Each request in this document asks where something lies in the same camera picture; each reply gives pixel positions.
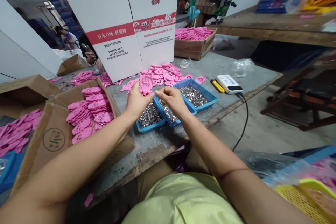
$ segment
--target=yellow screwdriver handle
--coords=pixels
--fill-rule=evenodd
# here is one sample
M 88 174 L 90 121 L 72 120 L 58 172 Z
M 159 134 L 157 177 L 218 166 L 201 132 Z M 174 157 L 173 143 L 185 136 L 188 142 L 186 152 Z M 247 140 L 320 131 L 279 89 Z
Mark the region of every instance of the yellow screwdriver handle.
M 224 92 L 225 92 L 225 90 L 222 88 L 221 85 L 218 84 L 217 81 L 214 80 L 214 81 L 212 82 L 212 84 L 215 86 L 215 88 L 217 88 L 217 90 L 218 90 L 220 93 L 224 93 Z

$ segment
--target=screwdriver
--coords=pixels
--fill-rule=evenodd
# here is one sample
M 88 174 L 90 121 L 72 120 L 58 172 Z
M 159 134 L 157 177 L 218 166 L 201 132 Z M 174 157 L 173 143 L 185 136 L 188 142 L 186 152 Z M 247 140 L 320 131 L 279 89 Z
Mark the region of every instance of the screwdriver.
M 210 79 L 209 76 L 207 76 L 207 78 L 212 83 L 212 85 L 218 90 L 218 92 L 220 92 L 220 93 L 224 93 L 225 92 L 225 90 L 222 88 L 221 85 L 218 84 L 218 82 L 216 80 Z

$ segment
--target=green shirt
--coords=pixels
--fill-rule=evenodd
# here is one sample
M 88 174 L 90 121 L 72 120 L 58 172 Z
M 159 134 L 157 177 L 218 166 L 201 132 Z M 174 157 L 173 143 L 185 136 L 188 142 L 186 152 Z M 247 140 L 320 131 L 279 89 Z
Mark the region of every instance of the green shirt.
M 149 191 L 123 224 L 243 223 L 217 180 L 201 173 L 169 175 Z

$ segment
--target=red label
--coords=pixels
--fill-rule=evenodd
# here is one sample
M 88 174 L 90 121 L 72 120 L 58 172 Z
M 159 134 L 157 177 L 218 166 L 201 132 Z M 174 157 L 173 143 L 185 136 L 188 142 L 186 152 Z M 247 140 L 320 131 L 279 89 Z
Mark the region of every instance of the red label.
M 176 12 L 134 21 L 135 32 L 144 32 L 176 23 Z
M 120 39 L 122 37 L 128 37 L 134 34 L 133 23 L 122 24 L 86 33 L 92 45 Z

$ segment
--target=white cardboard box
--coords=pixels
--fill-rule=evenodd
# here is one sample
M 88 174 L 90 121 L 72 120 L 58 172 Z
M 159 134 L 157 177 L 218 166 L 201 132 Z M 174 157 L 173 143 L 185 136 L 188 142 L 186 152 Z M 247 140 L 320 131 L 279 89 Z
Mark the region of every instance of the white cardboard box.
M 143 70 L 128 0 L 68 0 L 113 82 Z
M 129 0 L 142 66 L 174 60 L 177 0 Z

